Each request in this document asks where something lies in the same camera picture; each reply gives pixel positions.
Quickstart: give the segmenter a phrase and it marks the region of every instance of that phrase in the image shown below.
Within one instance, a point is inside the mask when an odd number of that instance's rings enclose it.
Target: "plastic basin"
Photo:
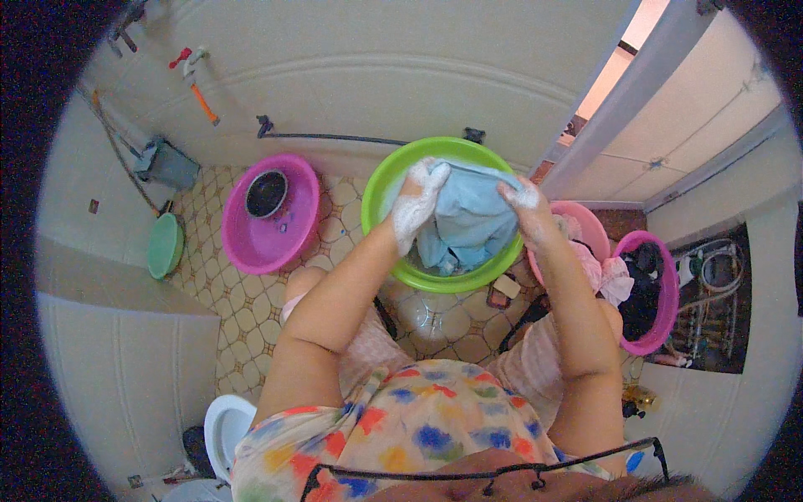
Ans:
[[[184,231],[171,213],[160,216],[151,229],[148,242],[148,271],[157,280],[172,272],[184,249]]]
[[[602,263],[604,259],[610,258],[608,233],[605,232],[602,223],[589,208],[574,201],[555,201],[549,204],[549,210],[552,211],[552,214],[567,214],[577,219],[583,232],[583,242],[591,247],[591,253],[598,262]],[[544,280],[541,278],[541,270],[536,263],[536,256],[529,249],[527,249],[527,260],[530,262],[532,273],[535,274],[538,282],[543,284]]]
[[[371,175],[362,198],[362,230],[366,234],[381,222],[385,193],[403,178],[415,162],[438,157],[467,164],[485,165],[512,173],[502,157],[484,146],[456,137],[430,137],[413,141],[391,153]],[[400,259],[393,275],[412,288],[436,293],[459,293],[481,288],[502,275],[516,261],[523,246],[521,236],[475,270],[462,275],[441,277],[419,270],[407,258]]]
[[[270,169],[287,178],[287,196],[269,218],[251,217],[245,209],[248,187]],[[320,183],[301,156],[280,153],[254,164],[234,184],[223,207],[223,250],[240,271],[267,274],[301,256],[318,223]]]
[[[630,232],[616,246],[613,256],[635,251],[643,243],[656,243],[663,257],[663,274],[661,275],[661,291],[658,293],[658,312],[655,322],[647,333],[636,341],[627,341],[622,338],[620,345],[627,352],[636,356],[646,356],[658,350],[669,337],[675,318],[678,316],[678,303],[680,301],[680,282],[678,272],[675,270],[675,259],[661,239],[648,231],[636,230]]]

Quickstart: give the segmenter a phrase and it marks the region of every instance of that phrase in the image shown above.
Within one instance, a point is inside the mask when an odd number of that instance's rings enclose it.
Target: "wall switch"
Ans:
[[[142,476],[140,475],[130,475],[128,477],[128,484],[131,485],[131,488],[140,488],[142,486]]]

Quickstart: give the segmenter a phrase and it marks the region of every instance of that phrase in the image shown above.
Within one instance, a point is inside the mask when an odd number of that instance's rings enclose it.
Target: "floral dress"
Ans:
[[[266,418],[236,448],[234,499],[296,502],[317,463],[386,472],[434,471],[499,448],[522,462],[569,457],[544,433],[536,412],[477,365],[431,360],[393,374],[377,368],[341,408],[305,406]],[[572,467],[606,480],[595,463]],[[361,500],[399,483],[319,473],[307,500]]]

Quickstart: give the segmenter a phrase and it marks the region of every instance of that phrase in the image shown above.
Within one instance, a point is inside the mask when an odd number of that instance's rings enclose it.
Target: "light blue cloth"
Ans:
[[[442,162],[435,162],[430,172]],[[424,267],[437,267],[440,275],[472,271],[513,240],[516,213],[496,191],[496,184],[501,180],[522,189],[512,174],[448,163],[452,171],[438,195],[434,218],[424,224],[416,240]]]

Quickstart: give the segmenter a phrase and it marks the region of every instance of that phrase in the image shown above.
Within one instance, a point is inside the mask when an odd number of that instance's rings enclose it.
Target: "pink basin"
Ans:
[[[287,198],[269,218],[248,215],[245,198],[261,173],[278,169],[287,177]],[[267,274],[301,256],[318,224],[320,183],[301,156],[280,153],[254,164],[234,184],[223,208],[223,250],[240,271]]]
[[[661,291],[658,293],[658,312],[655,315],[653,327],[636,341],[627,341],[622,338],[619,342],[624,350],[636,356],[646,356],[663,345],[675,326],[680,301],[680,285],[678,272],[675,270],[675,259],[672,258],[672,254],[661,239],[648,231],[632,231],[622,238],[622,241],[616,246],[613,256],[635,251],[643,243],[658,244],[663,258],[663,273],[661,275]]]
[[[552,214],[567,214],[573,216],[580,223],[580,228],[583,231],[583,242],[589,245],[594,258],[600,263],[603,260],[610,258],[610,241],[605,228],[602,227],[600,220],[594,216],[587,207],[573,201],[555,201],[549,203],[549,210]],[[530,262],[532,273],[535,274],[538,282],[544,283],[541,278],[541,270],[538,269],[536,263],[536,256],[527,249],[527,259]]]

